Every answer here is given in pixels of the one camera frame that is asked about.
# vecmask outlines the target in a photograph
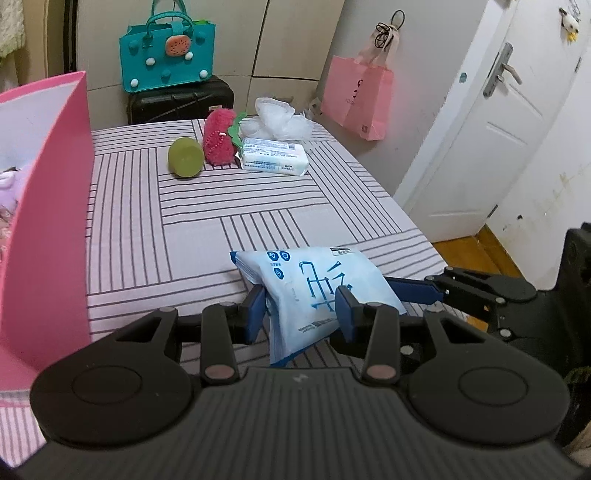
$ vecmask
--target teal felt bag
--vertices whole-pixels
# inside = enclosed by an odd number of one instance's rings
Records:
[[[202,82],[212,76],[216,26],[191,20],[183,0],[176,0],[180,12],[154,14],[156,2],[146,24],[130,25],[119,39],[121,78],[129,93]],[[168,17],[175,20],[156,23]]]

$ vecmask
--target wet wipes package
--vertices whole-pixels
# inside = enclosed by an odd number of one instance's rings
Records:
[[[285,365],[339,327],[335,292],[340,286],[361,303],[376,301],[406,313],[379,269],[349,248],[232,252],[231,257],[251,283],[267,289],[271,365]]]
[[[271,171],[302,176],[308,170],[308,156],[300,144],[247,138],[240,164],[243,170]]]

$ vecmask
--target white plastic bag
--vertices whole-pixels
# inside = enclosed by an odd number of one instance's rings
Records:
[[[309,140],[314,122],[303,114],[296,114],[289,103],[273,98],[257,98],[256,112],[259,116],[243,120],[240,124],[242,138],[263,140]]]
[[[335,292],[351,290],[361,303],[376,301],[406,309],[379,269],[349,248],[294,248],[232,252],[232,261],[254,284],[267,289],[271,365],[284,366],[339,327]]]

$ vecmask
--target plush doll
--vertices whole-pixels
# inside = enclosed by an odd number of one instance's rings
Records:
[[[236,112],[218,108],[209,114],[203,127],[203,151],[211,165],[229,165],[234,162],[236,150],[228,129],[234,123]]]
[[[566,38],[569,42],[576,41],[579,36],[579,22],[564,8],[559,8],[558,11],[562,15],[562,26],[567,32]]]

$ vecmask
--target red fuzzy toy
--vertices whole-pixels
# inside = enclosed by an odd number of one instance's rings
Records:
[[[209,114],[203,127],[203,152],[205,160],[214,166],[234,162],[236,150],[228,128],[234,123],[236,113],[228,108],[218,108]]]

